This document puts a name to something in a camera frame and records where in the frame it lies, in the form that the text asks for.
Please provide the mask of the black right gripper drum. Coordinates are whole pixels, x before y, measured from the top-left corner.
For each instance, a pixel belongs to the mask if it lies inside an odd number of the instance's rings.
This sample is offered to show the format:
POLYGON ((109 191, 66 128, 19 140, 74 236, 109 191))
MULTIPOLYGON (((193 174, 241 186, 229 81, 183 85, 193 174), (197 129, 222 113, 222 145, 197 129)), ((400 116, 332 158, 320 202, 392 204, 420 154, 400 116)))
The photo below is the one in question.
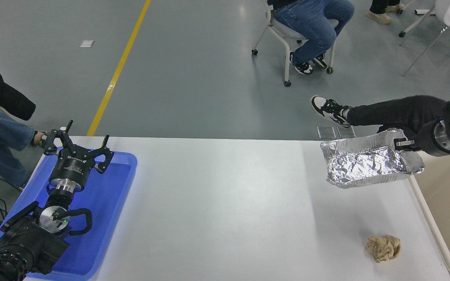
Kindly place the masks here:
POLYGON ((424 124, 416 135, 416 142, 425 153, 439 157, 441 151, 438 148, 434 133, 437 123, 438 121, 434 120, 424 124))

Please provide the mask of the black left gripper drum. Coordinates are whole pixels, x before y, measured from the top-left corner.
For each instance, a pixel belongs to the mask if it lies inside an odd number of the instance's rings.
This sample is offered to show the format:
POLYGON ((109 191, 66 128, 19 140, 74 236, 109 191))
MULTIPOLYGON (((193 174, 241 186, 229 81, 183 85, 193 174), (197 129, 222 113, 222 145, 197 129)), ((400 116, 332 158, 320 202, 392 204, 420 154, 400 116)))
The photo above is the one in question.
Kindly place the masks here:
POLYGON ((72 155, 67 149, 62 149, 49 182, 57 184, 59 180, 71 180, 76 184, 85 184, 94 165, 93 158, 85 159, 83 153, 72 155))

